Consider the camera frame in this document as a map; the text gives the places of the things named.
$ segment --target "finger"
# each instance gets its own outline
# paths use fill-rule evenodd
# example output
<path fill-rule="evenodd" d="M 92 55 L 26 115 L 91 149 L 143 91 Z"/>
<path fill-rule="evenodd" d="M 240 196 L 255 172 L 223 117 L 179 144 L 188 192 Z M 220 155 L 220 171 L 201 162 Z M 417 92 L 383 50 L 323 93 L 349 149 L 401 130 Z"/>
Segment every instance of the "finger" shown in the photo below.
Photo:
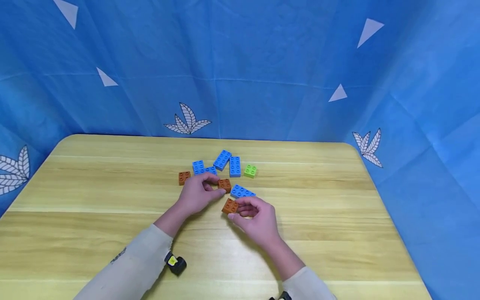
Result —
<path fill-rule="evenodd" d="M 251 217 L 254 217 L 254 216 L 257 215 L 257 213 L 258 213 L 257 210 L 244 210 L 244 211 L 242 211 L 242 212 L 239 212 L 239 215 L 240 215 L 240 216 L 251 216 Z"/>
<path fill-rule="evenodd" d="M 252 205 L 250 204 L 247 204 L 247 205 L 239 205 L 238 209 L 237 209 L 237 212 L 242 212 L 244 210 L 256 210 L 258 211 L 255 207 L 253 207 Z"/>
<path fill-rule="evenodd" d="M 267 205 L 269 205 L 267 202 L 263 201 L 258 197 L 242 197 L 238 198 L 236 201 L 238 202 L 239 206 L 250 204 L 258 210 L 261 210 L 262 207 L 266 207 Z"/>
<path fill-rule="evenodd" d="M 208 195 L 210 196 L 209 201 L 222 198 L 222 196 L 225 195 L 226 192 L 227 191 L 225 191 L 224 189 L 216 189 L 216 190 L 212 190 L 211 192 L 208 192 Z"/>
<path fill-rule="evenodd" d="M 205 189 L 207 192 L 213 191 L 213 188 L 210 186 L 210 184 L 208 184 L 208 183 L 206 183 L 206 182 L 203 182 L 203 186 L 204 186 L 204 189 Z"/>
<path fill-rule="evenodd" d="M 218 181 L 220 180 L 219 176 L 217 176 L 215 174 L 212 174 L 210 172 L 206 172 L 206 173 L 196 175 L 194 178 L 199 178 L 201 181 L 208 181 L 208 182 L 211 182 L 211 183 L 218 183 Z"/>
<path fill-rule="evenodd" d="M 243 231 L 247 228 L 248 222 L 250 222 L 249 219 L 245 219 L 239 214 L 228 214 L 228 218 L 232 220 L 232 222 L 240 227 Z"/>

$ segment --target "white triangle print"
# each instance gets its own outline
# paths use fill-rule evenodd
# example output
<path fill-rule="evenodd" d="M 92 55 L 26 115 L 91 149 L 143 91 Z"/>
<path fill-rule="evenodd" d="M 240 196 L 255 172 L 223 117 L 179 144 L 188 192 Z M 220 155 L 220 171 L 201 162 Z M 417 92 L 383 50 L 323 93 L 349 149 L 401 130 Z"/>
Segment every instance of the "white triangle print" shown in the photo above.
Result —
<path fill-rule="evenodd" d="M 67 19 L 68 23 L 70 23 L 70 25 L 72 25 L 72 27 L 75 29 L 75 26 L 77 25 L 78 6 L 75 6 L 63 0 L 53 1 L 58 6 L 65 19 Z"/>
<path fill-rule="evenodd" d="M 115 86 L 118 85 L 113 79 L 111 79 L 105 72 L 100 70 L 99 68 L 96 69 L 98 71 L 98 75 L 100 75 L 100 78 L 102 79 L 103 86 Z"/>
<path fill-rule="evenodd" d="M 345 93 L 345 90 L 343 89 L 343 86 L 339 85 L 338 88 L 336 88 L 333 95 L 330 97 L 330 100 L 328 100 L 328 102 L 333 102 L 333 101 L 337 101 L 337 100 L 345 99 L 345 98 L 347 98 L 347 94 Z"/>
<path fill-rule="evenodd" d="M 372 19 L 367 19 L 365 21 L 365 26 L 363 27 L 363 31 L 360 36 L 359 44 L 357 48 L 363 45 L 369 38 L 371 38 L 380 28 L 382 28 L 384 24 L 377 22 Z"/>

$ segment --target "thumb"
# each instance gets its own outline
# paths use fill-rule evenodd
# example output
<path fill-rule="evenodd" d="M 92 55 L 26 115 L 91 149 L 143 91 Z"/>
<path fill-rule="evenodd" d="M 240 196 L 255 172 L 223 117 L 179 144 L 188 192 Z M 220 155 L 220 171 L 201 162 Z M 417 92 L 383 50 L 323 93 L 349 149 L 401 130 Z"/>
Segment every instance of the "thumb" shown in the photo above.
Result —
<path fill-rule="evenodd" d="M 210 200 L 216 200 L 222 198 L 223 195 L 225 195 L 227 191 L 224 189 L 216 189 L 213 191 L 208 192 L 208 195 L 210 196 Z"/>
<path fill-rule="evenodd" d="M 232 220 L 232 222 L 238 227 L 240 227 L 240 229 L 242 229 L 243 231 L 245 231 L 248 222 L 250 222 L 249 219 L 245 219 L 239 214 L 228 214 L 228 218 Z"/>

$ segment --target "forearm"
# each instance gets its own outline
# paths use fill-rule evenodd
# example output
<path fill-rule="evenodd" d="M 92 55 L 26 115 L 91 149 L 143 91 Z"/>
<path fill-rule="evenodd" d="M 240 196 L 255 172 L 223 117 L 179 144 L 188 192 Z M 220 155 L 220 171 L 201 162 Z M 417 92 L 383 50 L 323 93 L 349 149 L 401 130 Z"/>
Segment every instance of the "forearm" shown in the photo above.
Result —
<path fill-rule="evenodd" d="M 125 247 L 75 300 L 139 300 L 158 279 L 173 238 L 151 225 Z"/>
<path fill-rule="evenodd" d="M 153 224 L 174 238 L 187 218 L 188 214 L 178 204 L 174 204 Z"/>
<path fill-rule="evenodd" d="M 334 300 L 327 285 L 282 240 L 265 247 L 283 281 L 283 290 L 295 300 Z"/>
<path fill-rule="evenodd" d="M 289 279 L 305 266 L 287 243 L 280 238 L 265 246 L 264 250 L 272 259 L 282 281 Z"/>

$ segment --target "blue lego brick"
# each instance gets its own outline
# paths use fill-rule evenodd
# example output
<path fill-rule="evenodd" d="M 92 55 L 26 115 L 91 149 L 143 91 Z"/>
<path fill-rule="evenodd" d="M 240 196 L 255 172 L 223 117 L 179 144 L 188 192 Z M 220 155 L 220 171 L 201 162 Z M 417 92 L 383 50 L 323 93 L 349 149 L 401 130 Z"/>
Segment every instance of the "blue lego brick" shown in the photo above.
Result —
<path fill-rule="evenodd" d="M 223 171 L 225 166 L 227 165 L 228 160 L 232 156 L 232 153 L 228 152 L 227 150 L 222 150 L 220 152 L 220 155 L 216 158 L 215 162 L 213 163 L 213 166 L 220 171 Z"/>
<path fill-rule="evenodd" d="M 205 172 L 210 172 L 210 173 L 212 173 L 212 174 L 218 175 L 218 174 L 216 173 L 215 167 L 208 167 L 208 168 L 205 168 L 204 170 L 205 170 Z"/>
<path fill-rule="evenodd" d="M 205 166 L 203 160 L 197 160 L 192 162 L 193 173 L 195 175 L 205 173 Z"/>
<path fill-rule="evenodd" d="M 244 187 L 239 186 L 238 184 L 235 184 L 235 186 L 232 188 L 230 192 L 230 196 L 234 198 L 253 197 L 256 195 L 257 194 L 245 189 Z"/>
<path fill-rule="evenodd" d="M 230 177 L 240 177 L 240 175 L 241 175 L 240 157 L 232 156 L 230 157 Z"/>

